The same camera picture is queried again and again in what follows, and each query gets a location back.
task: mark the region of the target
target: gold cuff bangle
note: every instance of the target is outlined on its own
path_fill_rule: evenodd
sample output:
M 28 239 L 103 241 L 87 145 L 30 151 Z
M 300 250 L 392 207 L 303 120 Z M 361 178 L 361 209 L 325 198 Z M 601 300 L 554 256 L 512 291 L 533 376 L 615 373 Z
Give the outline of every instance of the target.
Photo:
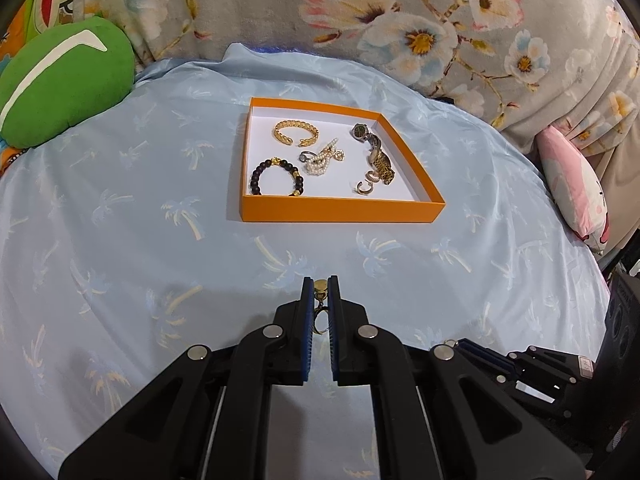
M 303 130 L 306 130 L 311 134 L 310 138 L 300 140 L 300 143 L 298 144 L 300 148 L 311 146 L 312 144 L 316 143 L 316 140 L 318 140 L 318 135 L 319 135 L 318 129 L 312 124 L 303 123 L 303 121 L 293 121 L 293 120 L 281 121 L 278 124 L 276 124 L 275 127 L 273 128 L 273 136 L 283 144 L 286 144 L 287 146 L 291 146 L 293 144 L 293 139 L 291 139 L 291 137 L 287 137 L 281 134 L 280 133 L 281 128 L 302 128 Z

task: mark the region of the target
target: pink and white cushion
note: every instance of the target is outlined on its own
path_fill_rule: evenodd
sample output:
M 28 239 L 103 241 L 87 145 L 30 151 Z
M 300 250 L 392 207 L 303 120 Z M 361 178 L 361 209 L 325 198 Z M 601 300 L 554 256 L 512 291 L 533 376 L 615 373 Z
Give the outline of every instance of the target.
M 555 127 L 536 135 L 546 183 L 569 227 L 593 252 L 609 239 L 609 215 L 602 186 L 587 159 Z

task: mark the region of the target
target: green pillow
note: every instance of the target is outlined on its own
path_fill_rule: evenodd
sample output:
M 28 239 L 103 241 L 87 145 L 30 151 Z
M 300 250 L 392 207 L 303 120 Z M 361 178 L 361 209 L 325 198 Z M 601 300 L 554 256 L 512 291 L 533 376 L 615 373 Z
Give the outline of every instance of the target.
M 131 44 L 108 20 L 50 28 L 0 75 L 0 137 L 14 148 L 42 144 L 122 101 L 134 74 Z

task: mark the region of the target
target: metal rivet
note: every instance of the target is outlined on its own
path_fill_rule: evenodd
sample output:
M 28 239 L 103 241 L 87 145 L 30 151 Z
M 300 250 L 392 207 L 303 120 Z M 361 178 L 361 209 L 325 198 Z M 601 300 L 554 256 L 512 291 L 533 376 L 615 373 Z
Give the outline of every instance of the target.
M 192 346 L 187 350 L 187 356 L 193 361 L 201 361 L 207 356 L 207 348 L 202 345 Z
M 447 345 L 438 345 L 433 349 L 433 355 L 435 355 L 441 361 L 450 360 L 456 353 L 453 348 Z
M 373 339 L 378 335 L 378 329 L 373 325 L 363 325 L 358 329 L 358 334 L 360 335 L 360 337 Z
M 269 339 L 276 339 L 282 335 L 282 327 L 279 325 L 267 325 L 262 329 L 262 335 Z

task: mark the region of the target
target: blue bedsheet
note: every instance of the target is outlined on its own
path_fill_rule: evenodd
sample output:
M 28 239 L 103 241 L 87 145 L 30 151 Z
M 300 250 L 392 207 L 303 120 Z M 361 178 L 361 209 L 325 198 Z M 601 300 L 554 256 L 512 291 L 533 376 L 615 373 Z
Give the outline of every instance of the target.
M 446 208 L 433 224 L 241 222 L 251 96 L 382 111 Z M 54 476 L 185 348 L 235 344 L 306 275 L 337 274 L 372 323 L 421 348 L 467 336 L 595 359 L 604 334 L 598 266 L 533 165 L 354 62 L 239 44 L 222 62 L 158 62 L 121 104 L 22 156 L 0 200 L 0 402 Z M 328 338 L 314 343 L 308 385 L 273 394 L 269 478 L 376 478 L 369 393 L 338 389 Z

